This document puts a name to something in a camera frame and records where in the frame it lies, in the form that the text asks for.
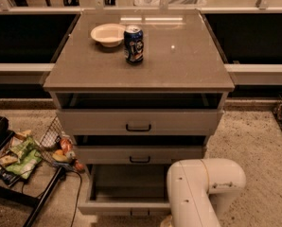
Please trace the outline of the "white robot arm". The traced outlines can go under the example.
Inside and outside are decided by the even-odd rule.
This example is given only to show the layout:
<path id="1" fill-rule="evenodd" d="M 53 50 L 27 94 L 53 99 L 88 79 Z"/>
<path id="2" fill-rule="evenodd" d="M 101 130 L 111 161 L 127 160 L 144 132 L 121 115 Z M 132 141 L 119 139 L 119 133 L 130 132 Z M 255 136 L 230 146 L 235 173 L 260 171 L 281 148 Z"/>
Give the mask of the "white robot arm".
<path id="1" fill-rule="evenodd" d="M 221 227 L 219 218 L 245 185 L 244 170 L 232 160 L 176 162 L 167 171 L 170 214 L 159 227 Z"/>

